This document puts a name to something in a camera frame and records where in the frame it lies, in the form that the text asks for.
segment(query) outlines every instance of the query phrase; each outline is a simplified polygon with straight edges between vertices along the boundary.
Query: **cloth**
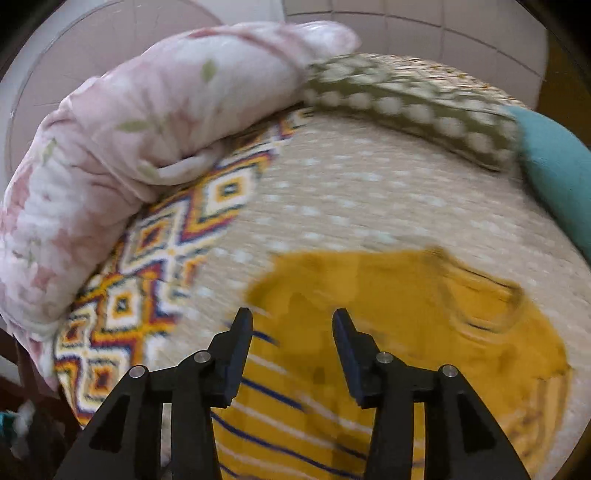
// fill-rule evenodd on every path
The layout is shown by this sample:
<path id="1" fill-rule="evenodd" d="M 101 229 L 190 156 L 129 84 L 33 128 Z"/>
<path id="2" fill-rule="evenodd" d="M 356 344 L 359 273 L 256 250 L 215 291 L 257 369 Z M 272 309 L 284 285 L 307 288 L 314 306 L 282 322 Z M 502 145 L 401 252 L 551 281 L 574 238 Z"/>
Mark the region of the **cloth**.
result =
<path id="1" fill-rule="evenodd" d="M 0 314 L 9 330 L 25 346 L 51 340 L 144 202 L 203 175 L 223 156 L 218 140 L 296 103 L 309 63 L 357 44 L 335 22 L 204 28 L 84 82 L 43 120 L 5 192 Z"/>
<path id="2" fill-rule="evenodd" d="M 51 365 L 55 360 L 82 425 L 131 366 L 154 368 L 210 252 L 307 122 L 306 112 L 282 112 L 254 125 L 232 139 L 233 153 L 202 179 L 146 207 L 78 293 Z"/>
<path id="3" fill-rule="evenodd" d="M 522 288 L 442 249 L 280 255 L 245 301 L 256 335 L 232 406 L 213 414 L 220 461 L 264 478 L 239 455 L 281 465 L 287 478 L 358 478 L 375 410 L 350 397 L 332 313 L 415 367 L 457 366 L 530 474 L 560 426 L 570 367 L 564 345 Z M 423 477 L 424 413 L 417 406 L 413 478 Z M 289 447 L 285 445 L 288 437 Z"/>

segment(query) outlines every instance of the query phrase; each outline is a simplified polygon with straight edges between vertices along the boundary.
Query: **yellow shirt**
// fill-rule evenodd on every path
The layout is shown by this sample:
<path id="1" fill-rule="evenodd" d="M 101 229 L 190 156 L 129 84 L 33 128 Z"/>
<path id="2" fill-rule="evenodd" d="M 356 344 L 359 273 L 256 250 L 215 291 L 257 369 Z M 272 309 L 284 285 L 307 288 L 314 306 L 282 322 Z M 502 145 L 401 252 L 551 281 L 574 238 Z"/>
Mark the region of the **yellow shirt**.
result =
<path id="1" fill-rule="evenodd" d="M 375 410 L 350 397 L 332 336 L 347 308 L 360 332 L 408 365 L 457 366 L 530 475 L 560 425 L 570 368 L 550 322 L 515 283 L 442 249 L 304 252 L 275 259 L 247 292 L 255 336 L 244 381 L 213 415 L 225 478 L 360 478 Z M 415 405 L 413 480 L 423 477 Z"/>

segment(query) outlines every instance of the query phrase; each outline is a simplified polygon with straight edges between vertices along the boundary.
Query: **patterned blanket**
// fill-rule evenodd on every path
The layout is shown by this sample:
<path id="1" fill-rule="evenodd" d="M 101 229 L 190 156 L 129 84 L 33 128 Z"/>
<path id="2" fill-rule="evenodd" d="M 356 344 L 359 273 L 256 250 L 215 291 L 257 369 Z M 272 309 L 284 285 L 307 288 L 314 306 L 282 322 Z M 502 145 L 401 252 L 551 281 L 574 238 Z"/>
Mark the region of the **patterned blanket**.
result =
<path id="1" fill-rule="evenodd" d="M 248 129 L 210 173 L 131 220 L 56 338 L 57 375 L 82 425 L 130 366 L 152 368 L 208 252 L 307 117 L 296 109 Z"/>

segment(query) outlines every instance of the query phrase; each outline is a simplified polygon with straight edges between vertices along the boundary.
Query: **pink floral blanket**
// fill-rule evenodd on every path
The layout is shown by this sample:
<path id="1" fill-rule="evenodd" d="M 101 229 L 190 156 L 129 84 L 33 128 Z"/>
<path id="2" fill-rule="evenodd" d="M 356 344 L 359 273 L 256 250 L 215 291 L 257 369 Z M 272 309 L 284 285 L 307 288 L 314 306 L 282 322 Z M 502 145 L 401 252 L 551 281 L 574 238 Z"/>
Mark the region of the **pink floral blanket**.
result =
<path id="1" fill-rule="evenodd" d="M 224 137 L 296 103 L 310 63 L 357 46 L 334 22 L 181 33 L 43 120 L 0 211 L 0 314 L 44 377 L 76 291 L 141 205 L 207 172 Z"/>

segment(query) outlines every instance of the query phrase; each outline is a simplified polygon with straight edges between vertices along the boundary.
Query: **metal screw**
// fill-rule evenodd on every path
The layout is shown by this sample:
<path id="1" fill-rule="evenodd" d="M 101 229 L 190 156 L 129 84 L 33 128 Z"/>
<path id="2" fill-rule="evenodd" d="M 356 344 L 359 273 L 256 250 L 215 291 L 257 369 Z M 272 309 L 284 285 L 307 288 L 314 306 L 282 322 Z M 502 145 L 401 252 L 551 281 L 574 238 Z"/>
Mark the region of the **metal screw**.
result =
<path id="1" fill-rule="evenodd" d="M 388 352 L 380 352 L 375 356 L 375 359 L 380 364 L 391 364 L 392 361 L 394 360 L 394 355 L 392 355 L 391 353 L 388 353 Z"/>
<path id="2" fill-rule="evenodd" d="M 212 354 L 210 354 L 207 350 L 201 350 L 193 355 L 193 360 L 195 360 L 198 364 L 206 364 L 209 362 Z"/>
<path id="3" fill-rule="evenodd" d="M 443 368 L 441 369 L 441 371 L 443 372 L 443 375 L 445 375 L 446 377 L 449 378 L 453 378 L 457 376 L 457 368 L 454 367 L 453 365 L 443 365 Z"/>
<path id="4" fill-rule="evenodd" d="M 145 369 L 145 367 L 142 367 L 141 365 L 136 365 L 135 367 L 132 367 L 131 370 L 129 370 L 129 376 L 131 378 L 139 378 L 144 373 L 146 373 L 146 369 Z"/>

